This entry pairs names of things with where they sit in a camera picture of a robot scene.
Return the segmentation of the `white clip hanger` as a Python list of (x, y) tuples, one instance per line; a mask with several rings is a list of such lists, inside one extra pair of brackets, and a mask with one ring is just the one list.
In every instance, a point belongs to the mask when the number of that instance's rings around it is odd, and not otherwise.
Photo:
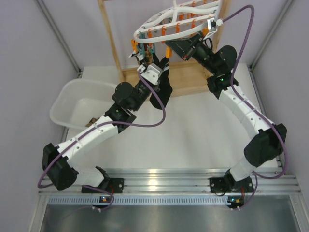
[(189, 38), (206, 27), (208, 18), (219, 19), (221, 0), (192, 0), (162, 10), (150, 17), (133, 34), (139, 44)]

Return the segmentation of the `black white patterned sock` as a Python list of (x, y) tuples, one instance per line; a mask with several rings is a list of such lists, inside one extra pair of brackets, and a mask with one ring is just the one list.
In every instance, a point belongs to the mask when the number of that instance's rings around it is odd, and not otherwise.
[(137, 63), (139, 64), (139, 67), (137, 68), (137, 71), (144, 71), (146, 70), (147, 66), (148, 66), (148, 58), (139, 53), (139, 52), (135, 52), (133, 51), (130, 55), (129, 55), (129, 58), (136, 58), (137, 60)]

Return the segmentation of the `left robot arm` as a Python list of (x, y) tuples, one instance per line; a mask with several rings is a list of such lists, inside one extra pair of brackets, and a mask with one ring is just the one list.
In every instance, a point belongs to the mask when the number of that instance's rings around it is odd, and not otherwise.
[(112, 97), (114, 104), (86, 130), (58, 145), (47, 144), (43, 149), (43, 177), (48, 177), (51, 186), (58, 191), (72, 185), (90, 186), (99, 192), (109, 187), (109, 176), (103, 168), (80, 166), (79, 159), (90, 150), (123, 132), (129, 126), (136, 126), (133, 111), (140, 109), (147, 98), (157, 99), (156, 87), (141, 79), (135, 86), (129, 82), (120, 83)]

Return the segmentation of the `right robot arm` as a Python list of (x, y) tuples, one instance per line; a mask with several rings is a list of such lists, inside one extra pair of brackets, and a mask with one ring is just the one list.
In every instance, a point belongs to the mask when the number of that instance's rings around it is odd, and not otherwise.
[(193, 58), (211, 72), (212, 76), (207, 78), (209, 91), (235, 115), (250, 138), (243, 158), (223, 177), (228, 190), (238, 191), (243, 180), (256, 168), (286, 152), (287, 129), (283, 124), (276, 125), (267, 119), (242, 92), (234, 78), (237, 61), (234, 47), (225, 45), (213, 52), (200, 32), (191, 37), (173, 37), (165, 44), (181, 59), (187, 61)]

